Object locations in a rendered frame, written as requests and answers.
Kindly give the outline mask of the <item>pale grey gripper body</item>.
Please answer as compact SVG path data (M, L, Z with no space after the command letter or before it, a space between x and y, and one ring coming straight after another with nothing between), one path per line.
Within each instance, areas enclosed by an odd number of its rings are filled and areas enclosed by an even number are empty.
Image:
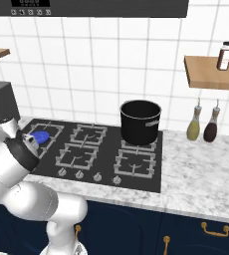
M26 146L29 149L38 149L39 148L39 144L35 140L35 137L31 134L24 133L23 134L23 142L26 144Z

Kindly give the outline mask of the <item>blue burner flame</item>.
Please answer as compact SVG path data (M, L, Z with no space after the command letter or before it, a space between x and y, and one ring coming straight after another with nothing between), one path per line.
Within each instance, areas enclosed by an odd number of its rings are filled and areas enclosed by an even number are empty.
M49 139L49 133L43 130L32 132L32 136L38 144L45 143Z

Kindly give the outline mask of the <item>black gas hob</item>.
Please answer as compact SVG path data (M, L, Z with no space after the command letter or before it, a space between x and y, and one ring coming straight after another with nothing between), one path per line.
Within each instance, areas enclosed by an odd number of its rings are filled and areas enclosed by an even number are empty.
M158 193L161 186L162 137L149 145L131 145L120 136L119 127L84 123L31 120L23 132L47 131L49 139L39 145L36 175ZM58 171L64 167L65 176ZM81 170L84 177L77 179ZM94 181L99 172L101 181ZM115 185L113 178L121 178Z

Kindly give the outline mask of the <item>navy cupboard door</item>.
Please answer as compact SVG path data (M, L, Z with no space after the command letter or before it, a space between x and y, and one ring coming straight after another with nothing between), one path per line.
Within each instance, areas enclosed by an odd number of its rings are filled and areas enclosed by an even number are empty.
M88 202L80 241L89 255L154 255L158 239L159 212Z
M163 255L163 237L159 255ZM169 237L170 242L168 244L167 255L229 255L229 241L220 240L210 242L195 240L193 237L186 236Z
M45 221L20 219L0 205L0 252L39 255L48 245Z

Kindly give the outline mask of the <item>black cooking pot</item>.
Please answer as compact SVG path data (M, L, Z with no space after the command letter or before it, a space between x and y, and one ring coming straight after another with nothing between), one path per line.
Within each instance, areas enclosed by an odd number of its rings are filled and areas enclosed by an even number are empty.
M132 100L120 106L121 137L133 145L148 145L158 136L161 107L151 101Z

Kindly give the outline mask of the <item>dark extractor hood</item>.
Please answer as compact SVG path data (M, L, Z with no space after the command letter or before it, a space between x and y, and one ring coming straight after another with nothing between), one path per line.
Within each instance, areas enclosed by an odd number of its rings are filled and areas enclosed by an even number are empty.
M0 0L0 17L185 18L189 0Z

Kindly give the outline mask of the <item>yellow oil bottle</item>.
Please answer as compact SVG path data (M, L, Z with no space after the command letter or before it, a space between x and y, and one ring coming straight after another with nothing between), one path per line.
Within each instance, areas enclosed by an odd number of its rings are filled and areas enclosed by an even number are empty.
M201 114L201 106L197 104L194 107L193 118L187 128L186 135L189 140L197 140L200 133L199 117Z

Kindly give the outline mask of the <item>dark red vinegar bottle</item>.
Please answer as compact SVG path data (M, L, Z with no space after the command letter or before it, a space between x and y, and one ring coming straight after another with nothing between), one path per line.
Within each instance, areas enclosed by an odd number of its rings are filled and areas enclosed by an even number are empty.
M209 123L207 124L204 133L203 139L207 142L212 142L217 135L217 119L220 113L219 105L216 105L212 110L212 115Z

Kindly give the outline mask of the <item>navy drawer front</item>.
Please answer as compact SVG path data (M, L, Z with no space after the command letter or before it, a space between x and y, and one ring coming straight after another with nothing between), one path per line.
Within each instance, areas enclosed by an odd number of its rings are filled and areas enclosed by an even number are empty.
M162 214L164 229L171 229L184 236L193 234L203 239L226 239L229 241L229 223L208 219L182 216L170 213Z

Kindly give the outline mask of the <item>brown spice jar black lid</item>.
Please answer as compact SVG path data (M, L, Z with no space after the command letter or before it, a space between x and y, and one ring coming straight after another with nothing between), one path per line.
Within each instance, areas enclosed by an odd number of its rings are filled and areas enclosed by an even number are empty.
M225 41L220 49L217 69L219 71L227 71L229 68L229 41Z

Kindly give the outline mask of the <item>large wooden wall shelf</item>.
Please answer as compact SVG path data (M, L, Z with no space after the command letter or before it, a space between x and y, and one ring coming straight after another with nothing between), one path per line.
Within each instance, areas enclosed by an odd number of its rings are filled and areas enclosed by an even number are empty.
M197 89L229 90L229 68L219 71L216 57L185 56L188 86Z

